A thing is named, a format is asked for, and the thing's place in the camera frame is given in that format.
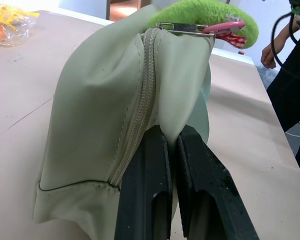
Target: pale green bag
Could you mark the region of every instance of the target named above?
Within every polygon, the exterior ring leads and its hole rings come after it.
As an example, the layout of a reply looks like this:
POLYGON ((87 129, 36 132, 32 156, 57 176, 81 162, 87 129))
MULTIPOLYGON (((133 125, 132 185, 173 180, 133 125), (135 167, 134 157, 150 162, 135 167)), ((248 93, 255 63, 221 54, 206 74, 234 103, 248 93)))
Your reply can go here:
POLYGON ((207 142, 212 37, 153 28, 147 6, 98 30, 72 54, 56 87, 34 219, 78 223, 113 240, 122 176, 144 132, 174 145, 185 124, 207 142))

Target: black cable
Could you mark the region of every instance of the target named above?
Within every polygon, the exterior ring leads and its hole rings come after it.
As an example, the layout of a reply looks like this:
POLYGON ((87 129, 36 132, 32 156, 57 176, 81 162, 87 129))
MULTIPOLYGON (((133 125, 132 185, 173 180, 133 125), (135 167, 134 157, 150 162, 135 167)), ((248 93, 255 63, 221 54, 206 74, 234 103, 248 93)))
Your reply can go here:
POLYGON ((273 53, 273 56, 275 58, 275 60, 277 61, 277 63, 280 65, 280 67, 288 74, 292 75, 293 77, 300 79, 300 76, 294 74, 293 72, 289 71, 288 69, 286 69, 286 67, 284 66, 284 64, 280 61, 280 59, 278 58, 278 55, 276 53, 276 49, 275 49, 275 34, 276 34, 276 29, 278 24, 285 18, 291 16, 293 13, 289 12, 283 16, 281 16, 274 24, 273 29, 272 29, 272 34, 271 34, 271 50, 273 53))
POLYGON ((291 14, 291 17, 290 17, 290 23, 289 23, 289 34, 290 34, 290 38, 292 39, 292 41, 293 41, 297 46, 299 46, 298 40, 295 38, 294 32, 293 32, 294 19, 295 19, 295 14, 292 13, 292 14, 291 14))

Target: green plush toy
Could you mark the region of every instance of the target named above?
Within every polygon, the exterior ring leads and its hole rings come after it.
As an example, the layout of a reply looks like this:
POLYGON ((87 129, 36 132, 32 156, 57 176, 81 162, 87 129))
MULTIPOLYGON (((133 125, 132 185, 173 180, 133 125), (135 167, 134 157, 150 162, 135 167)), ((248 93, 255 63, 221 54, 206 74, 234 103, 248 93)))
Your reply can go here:
POLYGON ((228 15, 240 18, 246 23, 244 28, 235 33, 247 38, 243 49, 253 46, 259 35, 254 19, 241 9, 216 0, 181 0, 155 14, 148 27, 154 27, 160 22, 215 25, 227 22, 228 15))

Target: table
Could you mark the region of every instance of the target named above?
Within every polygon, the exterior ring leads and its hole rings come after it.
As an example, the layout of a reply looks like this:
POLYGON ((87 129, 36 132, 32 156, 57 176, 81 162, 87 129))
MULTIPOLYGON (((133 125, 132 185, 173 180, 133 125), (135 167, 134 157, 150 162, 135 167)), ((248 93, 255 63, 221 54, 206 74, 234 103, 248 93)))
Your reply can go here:
MULTIPOLYGON (((61 69, 102 27, 41 12, 26 44, 0 46, 0 240, 89 239, 72 222, 35 224, 32 211, 61 69)), ((214 53, 208 146, 230 171, 260 239, 300 240, 300 169, 258 72, 247 57, 214 53)), ((171 239, 183 239, 178 212, 171 239)))

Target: zipper teeth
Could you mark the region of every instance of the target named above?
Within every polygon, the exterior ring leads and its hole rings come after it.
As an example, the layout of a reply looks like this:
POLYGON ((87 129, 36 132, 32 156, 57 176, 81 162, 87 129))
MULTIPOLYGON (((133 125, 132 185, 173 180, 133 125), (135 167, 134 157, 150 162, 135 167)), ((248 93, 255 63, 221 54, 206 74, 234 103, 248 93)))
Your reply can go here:
POLYGON ((140 138, 143 136, 148 125, 150 107, 153 104, 155 93, 154 41, 159 31, 158 28, 152 28, 147 30, 143 36, 145 57, 141 96, 138 103, 137 115, 128 127, 130 134, 128 136, 124 155, 110 181, 110 184, 115 187, 120 184, 121 179, 135 154, 136 148, 141 141, 140 138))

